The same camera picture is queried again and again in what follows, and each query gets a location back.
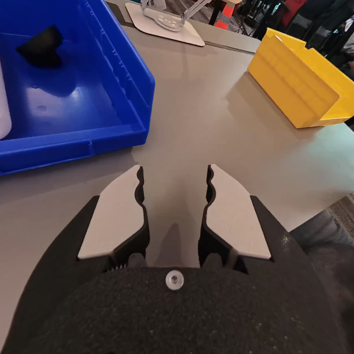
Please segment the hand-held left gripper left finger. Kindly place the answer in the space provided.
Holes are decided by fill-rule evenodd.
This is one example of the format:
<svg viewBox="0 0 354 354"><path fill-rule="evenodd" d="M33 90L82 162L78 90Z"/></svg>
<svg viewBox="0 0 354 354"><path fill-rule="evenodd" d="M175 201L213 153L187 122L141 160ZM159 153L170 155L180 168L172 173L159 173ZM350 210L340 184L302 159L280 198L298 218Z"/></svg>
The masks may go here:
<svg viewBox="0 0 354 354"><path fill-rule="evenodd" d="M128 260L134 253L145 257L150 234L143 187L143 167L135 165L104 188L78 259L108 256L112 260Z"/></svg>

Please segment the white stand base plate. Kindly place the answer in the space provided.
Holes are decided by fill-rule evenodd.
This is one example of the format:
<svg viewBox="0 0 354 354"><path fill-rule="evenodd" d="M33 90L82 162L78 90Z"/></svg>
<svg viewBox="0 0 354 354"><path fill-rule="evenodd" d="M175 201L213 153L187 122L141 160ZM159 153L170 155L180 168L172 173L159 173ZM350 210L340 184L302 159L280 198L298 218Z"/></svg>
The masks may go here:
<svg viewBox="0 0 354 354"><path fill-rule="evenodd" d="M125 8L134 26L145 34L171 39L199 47L205 46L192 24L182 23L180 16L158 11L151 7L142 8L140 4L127 2Z"/></svg>

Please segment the yellow plastic bin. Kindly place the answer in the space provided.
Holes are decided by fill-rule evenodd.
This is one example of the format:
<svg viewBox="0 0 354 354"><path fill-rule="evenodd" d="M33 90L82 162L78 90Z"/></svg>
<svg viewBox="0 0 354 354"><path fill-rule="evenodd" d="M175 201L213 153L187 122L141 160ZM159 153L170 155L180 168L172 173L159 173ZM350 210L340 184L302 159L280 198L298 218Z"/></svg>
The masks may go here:
<svg viewBox="0 0 354 354"><path fill-rule="evenodd" d="M297 129L354 115L354 83L306 42L267 28L248 72Z"/></svg>

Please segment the blue plastic bin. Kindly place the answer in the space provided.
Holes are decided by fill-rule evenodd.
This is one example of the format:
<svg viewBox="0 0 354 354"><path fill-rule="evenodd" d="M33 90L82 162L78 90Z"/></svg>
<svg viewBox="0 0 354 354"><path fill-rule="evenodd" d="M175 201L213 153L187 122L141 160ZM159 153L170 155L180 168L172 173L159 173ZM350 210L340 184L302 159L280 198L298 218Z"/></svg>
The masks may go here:
<svg viewBox="0 0 354 354"><path fill-rule="evenodd" d="M1 64L11 115L1 176L142 145L155 80L105 1L1 1ZM16 47L56 25L58 68L36 68Z"/></svg>

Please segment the black bottle lid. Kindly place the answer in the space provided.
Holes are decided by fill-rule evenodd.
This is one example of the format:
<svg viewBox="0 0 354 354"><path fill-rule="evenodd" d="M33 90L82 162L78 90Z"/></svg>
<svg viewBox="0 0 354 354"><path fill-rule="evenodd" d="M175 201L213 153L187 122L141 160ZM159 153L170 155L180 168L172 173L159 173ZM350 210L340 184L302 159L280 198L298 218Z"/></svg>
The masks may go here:
<svg viewBox="0 0 354 354"><path fill-rule="evenodd" d="M63 36L56 25L51 25L41 33L16 47L16 51L26 62L36 68L58 68L62 64L57 49L63 43Z"/></svg>

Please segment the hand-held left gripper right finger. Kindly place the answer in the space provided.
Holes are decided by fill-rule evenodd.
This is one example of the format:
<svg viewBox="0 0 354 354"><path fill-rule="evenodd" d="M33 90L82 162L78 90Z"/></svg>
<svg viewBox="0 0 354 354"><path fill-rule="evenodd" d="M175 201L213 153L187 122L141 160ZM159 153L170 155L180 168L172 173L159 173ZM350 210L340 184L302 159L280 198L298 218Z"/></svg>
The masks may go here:
<svg viewBox="0 0 354 354"><path fill-rule="evenodd" d="M210 254L235 268L239 258L271 260L266 238L246 188L215 164L207 167L206 206L200 231L200 267Z"/></svg>

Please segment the orange traffic cone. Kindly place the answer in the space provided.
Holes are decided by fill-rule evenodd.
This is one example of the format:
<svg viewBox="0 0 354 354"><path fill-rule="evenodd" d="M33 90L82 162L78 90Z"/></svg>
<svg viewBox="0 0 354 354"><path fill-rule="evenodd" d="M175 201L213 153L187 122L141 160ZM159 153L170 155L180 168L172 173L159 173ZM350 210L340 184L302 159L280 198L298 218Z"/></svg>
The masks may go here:
<svg viewBox="0 0 354 354"><path fill-rule="evenodd" d="M226 2L222 5L214 26L220 29L228 30L234 8L235 4L232 2Z"/></svg>

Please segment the white plastic bottle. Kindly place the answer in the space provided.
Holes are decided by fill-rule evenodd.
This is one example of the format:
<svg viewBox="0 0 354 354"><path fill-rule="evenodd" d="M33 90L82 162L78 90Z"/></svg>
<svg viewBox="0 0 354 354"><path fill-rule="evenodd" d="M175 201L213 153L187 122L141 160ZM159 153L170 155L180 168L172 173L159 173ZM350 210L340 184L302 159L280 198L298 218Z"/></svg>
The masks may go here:
<svg viewBox="0 0 354 354"><path fill-rule="evenodd" d="M5 138L11 131L12 121L8 106L4 74L0 63L0 139Z"/></svg>

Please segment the person's grey trousers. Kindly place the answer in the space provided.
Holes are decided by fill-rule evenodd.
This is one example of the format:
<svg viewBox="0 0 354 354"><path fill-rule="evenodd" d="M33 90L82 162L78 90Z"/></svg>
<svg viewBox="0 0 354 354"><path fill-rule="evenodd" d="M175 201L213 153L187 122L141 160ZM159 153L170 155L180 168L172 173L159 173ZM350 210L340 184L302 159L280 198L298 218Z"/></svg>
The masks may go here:
<svg viewBox="0 0 354 354"><path fill-rule="evenodd" d="M354 353L353 238L329 211L322 211L290 232L319 278L332 312L341 346Z"/></svg>

